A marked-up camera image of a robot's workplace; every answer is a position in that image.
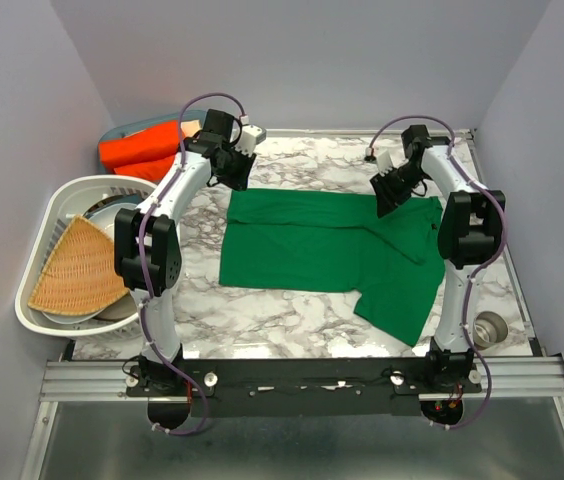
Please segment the green t-shirt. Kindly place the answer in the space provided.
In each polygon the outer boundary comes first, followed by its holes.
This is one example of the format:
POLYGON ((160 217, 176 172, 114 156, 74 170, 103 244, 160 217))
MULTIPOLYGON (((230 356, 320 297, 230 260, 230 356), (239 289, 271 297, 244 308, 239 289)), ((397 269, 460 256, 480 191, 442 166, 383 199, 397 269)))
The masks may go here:
POLYGON ((219 281, 319 293, 356 291, 354 313, 415 346, 444 278, 438 198, 412 198, 378 217, 372 195, 302 190, 233 192, 219 281))

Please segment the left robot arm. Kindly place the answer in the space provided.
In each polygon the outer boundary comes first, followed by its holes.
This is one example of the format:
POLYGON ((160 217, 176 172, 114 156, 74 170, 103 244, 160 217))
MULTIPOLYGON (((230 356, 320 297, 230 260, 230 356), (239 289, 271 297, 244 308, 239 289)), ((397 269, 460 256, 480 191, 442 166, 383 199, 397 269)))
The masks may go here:
POLYGON ((177 365, 181 340, 173 296, 182 269, 178 224, 198 191, 216 179, 243 191, 266 137, 246 113, 210 109, 198 127, 178 119, 144 127, 120 152, 139 164, 161 161, 158 184, 138 206, 121 209, 114 223, 114 268, 133 298, 144 345, 132 374, 163 395, 189 378, 177 365))

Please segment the rolled beige t-shirt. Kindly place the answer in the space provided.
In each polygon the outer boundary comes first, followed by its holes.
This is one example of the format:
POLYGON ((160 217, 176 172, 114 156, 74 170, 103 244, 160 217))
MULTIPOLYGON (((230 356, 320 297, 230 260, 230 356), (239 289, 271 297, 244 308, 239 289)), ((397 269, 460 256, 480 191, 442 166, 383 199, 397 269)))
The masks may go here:
POLYGON ((183 121, 180 129, 184 137, 193 137, 202 129, 202 124, 200 120, 183 121))

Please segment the blue plastic bin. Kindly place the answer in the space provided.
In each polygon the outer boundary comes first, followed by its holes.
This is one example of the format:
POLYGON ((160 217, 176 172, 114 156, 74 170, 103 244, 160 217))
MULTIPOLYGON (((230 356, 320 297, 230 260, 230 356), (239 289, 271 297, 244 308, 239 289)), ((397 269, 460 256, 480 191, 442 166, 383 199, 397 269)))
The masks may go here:
MULTIPOLYGON (((200 120, 201 116, 193 114, 192 117, 189 117, 187 120, 183 120, 183 121, 200 120)), ((124 126, 121 126, 121 127, 117 127, 115 129, 111 130, 110 132, 108 132, 107 134, 105 134, 100 139, 99 143, 102 142, 102 141, 124 138, 126 136, 129 136, 129 135, 132 135, 132 134, 135 134, 135 133, 139 133, 140 131, 147 129, 149 127, 156 126, 158 124, 169 122, 169 121, 177 121, 178 122, 179 130, 180 130, 180 140, 181 140, 181 137, 184 137, 183 134, 182 134, 182 131, 180 129, 180 124, 183 121, 179 122, 176 115, 170 115, 170 116, 158 117, 158 118, 154 118, 154 119, 150 119, 150 120, 139 121, 139 122, 135 122, 135 123, 132 123, 132 124, 127 124, 127 125, 124 125, 124 126)), ((113 170, 106 168, 101 163, 101 161, 100 161, 100 164, 101 164, 103 170, 106 173, 115 174, 113 172, 113 170)))

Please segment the upper rolled orange t-shirt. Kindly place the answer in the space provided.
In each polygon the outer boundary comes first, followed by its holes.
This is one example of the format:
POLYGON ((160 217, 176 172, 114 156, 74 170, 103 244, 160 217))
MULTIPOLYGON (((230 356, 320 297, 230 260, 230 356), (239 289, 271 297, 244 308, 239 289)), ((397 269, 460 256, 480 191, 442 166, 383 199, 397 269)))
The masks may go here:
POLYGON ((111 170, 162 160, 175 155, 179 140, 178 122, 169 121, 124 138, 100 142, 99 159, 111 170))

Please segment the rolled orange t-shirt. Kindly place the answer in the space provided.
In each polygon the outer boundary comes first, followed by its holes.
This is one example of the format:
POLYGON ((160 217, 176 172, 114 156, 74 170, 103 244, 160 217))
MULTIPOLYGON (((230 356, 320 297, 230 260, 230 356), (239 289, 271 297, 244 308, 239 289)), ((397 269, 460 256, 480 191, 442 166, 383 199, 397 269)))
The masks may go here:
POLYGON ((175 156, 122 165, 113 169, 116 175, 130 176, 158 184, 171 169, 175 156))
POLYGON ((99 159, 111 170, 162 160, 175 155, 179 140, 178 122, 169 121, 124 138, 100 142, 99 159))

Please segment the lower rolled orange t-shirt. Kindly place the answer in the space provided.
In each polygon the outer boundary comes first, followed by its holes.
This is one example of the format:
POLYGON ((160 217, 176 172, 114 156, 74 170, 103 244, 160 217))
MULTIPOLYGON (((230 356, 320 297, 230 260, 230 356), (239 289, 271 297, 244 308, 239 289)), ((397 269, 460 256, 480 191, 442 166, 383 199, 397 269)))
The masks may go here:
POLYGON ((130 176, 158 184, 171 169, 175 156, 122 165, 113 169, 116 175, 130 176))

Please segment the dark teal plate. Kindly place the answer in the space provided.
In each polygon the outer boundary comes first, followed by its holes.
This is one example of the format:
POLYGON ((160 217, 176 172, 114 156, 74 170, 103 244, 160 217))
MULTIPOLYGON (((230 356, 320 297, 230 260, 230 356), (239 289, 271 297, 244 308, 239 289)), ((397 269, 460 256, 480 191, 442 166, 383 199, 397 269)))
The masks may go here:
POLYGON ((129 203, 133 205, 138 205, 143 198, 138 194, 133 195, 113 195, 100 200, 96 204, 92 205, 84 214, 83 217, 89 219, 93 217, 98 211, 101 211, 105 207, 116 205, 120 203, 129 203))

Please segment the white bowl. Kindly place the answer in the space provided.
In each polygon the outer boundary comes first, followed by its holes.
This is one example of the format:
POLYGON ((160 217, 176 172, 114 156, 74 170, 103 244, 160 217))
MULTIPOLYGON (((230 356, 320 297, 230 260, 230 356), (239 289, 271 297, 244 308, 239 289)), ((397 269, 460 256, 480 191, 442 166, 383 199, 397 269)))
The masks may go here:
POLYGON ((97 226, 110 239, 114 239, 115 218, 120 209, 119 205, 107 206, 86 214, 85 219, 97 226))

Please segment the small metal cup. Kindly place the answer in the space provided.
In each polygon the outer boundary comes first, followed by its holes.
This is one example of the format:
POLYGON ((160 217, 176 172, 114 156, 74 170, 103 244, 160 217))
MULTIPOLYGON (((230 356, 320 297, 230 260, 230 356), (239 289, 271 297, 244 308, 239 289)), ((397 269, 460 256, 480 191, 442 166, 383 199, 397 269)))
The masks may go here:
POLYGON ((480 312, 473 324, 473 341, 481 349, 488 349, 504 342, 509 328, 502 316, 491 311, 480 312))

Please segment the white plastic basket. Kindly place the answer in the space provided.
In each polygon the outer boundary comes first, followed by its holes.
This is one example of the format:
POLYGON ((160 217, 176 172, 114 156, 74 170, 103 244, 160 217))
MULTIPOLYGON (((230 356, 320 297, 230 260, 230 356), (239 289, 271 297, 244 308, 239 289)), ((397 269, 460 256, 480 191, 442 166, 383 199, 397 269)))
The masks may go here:
POLYGON ((31 332, 72 340, 130 340, 141 335, 138 315, 117 321, 88 319, 74 325, 61 325, 28 306, 39 273, 64 230, 76 215, 83 215, 97 203, 116 195, 139 195, 146 198, 156 185, 134 177, 93 175, 62 185, 51 196, 38 229, 22 279, 15 296, 19 323, 31 332))

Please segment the beige plate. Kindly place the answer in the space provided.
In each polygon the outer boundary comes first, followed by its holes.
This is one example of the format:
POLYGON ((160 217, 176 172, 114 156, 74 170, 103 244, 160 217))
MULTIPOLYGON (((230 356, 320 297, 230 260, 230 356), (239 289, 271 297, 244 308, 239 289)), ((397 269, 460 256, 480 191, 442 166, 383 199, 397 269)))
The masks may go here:
POLYGON ((134 299, 130 294, 126 294, 121 299, 99 312, 95 316, 95 319, 117 322, 135 315, 136 313, 137 310, 134 299))

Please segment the wicker fan-shaped tray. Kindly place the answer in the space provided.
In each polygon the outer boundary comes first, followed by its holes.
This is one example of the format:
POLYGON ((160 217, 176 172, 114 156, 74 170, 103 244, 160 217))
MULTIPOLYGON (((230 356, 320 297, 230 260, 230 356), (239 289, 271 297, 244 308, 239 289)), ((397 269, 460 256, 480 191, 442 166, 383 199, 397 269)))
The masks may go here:
POLYGON ((115 272, 113 240, 76 216, 51 251, 27 304, 43 313, 82 316, 107 308, 127 293, 115 272))

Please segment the black mounting base plate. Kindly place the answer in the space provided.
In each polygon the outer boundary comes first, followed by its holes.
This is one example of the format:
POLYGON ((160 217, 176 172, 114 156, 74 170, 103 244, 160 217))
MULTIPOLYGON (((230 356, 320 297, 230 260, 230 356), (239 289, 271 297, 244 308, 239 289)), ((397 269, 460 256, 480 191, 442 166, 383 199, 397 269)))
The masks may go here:
POLYGON ((135 359, 123 371, 129 397, 195 416, 417 416, 426 400, 481 392, 470 358, 181 359, 173 369, 135 359))

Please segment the aluminium rail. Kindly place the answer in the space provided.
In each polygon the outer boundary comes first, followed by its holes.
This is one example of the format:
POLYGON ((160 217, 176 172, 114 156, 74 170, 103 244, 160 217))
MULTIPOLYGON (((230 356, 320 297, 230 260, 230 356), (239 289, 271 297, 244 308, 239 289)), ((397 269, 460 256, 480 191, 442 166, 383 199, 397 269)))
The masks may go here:
MULTIPOLYGON (((564 397, 560 357, 488 357, 493 398, 564 397)), ((42 402, 131 401, 120 361, 50 362, 43 376, 42 402)))

